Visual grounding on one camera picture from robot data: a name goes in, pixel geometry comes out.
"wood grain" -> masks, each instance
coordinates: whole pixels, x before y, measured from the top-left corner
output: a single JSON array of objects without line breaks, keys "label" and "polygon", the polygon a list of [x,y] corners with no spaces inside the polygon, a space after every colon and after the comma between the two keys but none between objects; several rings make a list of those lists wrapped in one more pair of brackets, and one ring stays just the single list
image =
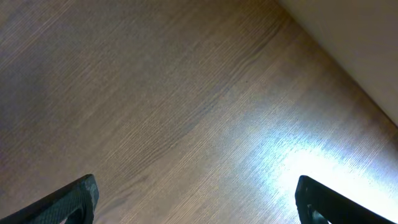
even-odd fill
[{"label": "wood grain", "polygon": [[298,223],[308,174],[397,220],[397,128],[274,1],[0,11],[0,217],[93,173],[96,223]]}]

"black plastic part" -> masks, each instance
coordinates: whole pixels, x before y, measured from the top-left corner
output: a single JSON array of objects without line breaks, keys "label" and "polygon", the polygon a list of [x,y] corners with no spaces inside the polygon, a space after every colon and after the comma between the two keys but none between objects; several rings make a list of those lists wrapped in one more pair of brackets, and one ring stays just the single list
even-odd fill
[{"label": "black plastic part", "polygon": [[393,223],[305,175],[298,180],[295,199],[302,224],[319,224],[326,220],[332,224]]},{"label": "black plastic part", "polygon": [[99,193],[94,176],[88,174],[18,212],[0,224],[91,224]]}]

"beige wall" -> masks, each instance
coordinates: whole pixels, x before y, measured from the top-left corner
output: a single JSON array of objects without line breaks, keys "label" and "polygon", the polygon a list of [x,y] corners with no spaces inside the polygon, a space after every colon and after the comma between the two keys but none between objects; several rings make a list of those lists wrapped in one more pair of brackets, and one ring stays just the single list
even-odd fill
[{"label": "beige wall", "polygon": [[398,124],[398,1],[280,3]]}]

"brown wood surface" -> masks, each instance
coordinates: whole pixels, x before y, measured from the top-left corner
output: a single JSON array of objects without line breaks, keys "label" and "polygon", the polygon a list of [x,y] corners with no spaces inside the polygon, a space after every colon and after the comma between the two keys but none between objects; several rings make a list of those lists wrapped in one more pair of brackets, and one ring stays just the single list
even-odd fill
[{"label": "brown wood surface", "polygon": [[0,2],[0,217],[298,223],[308,174],[397,220],[397,128],[274,1]]}]

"dark wood grain streak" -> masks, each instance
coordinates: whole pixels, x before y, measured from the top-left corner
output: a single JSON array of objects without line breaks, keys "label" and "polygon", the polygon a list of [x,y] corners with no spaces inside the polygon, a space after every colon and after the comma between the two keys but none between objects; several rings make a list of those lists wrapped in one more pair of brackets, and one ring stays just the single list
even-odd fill
[{"label": "dark wood grain streak", "polygon": [[298,223],[300,174],[396,218],[396,127],[274,1],[0,11],[0,217],[93,173],[96,223]]}]

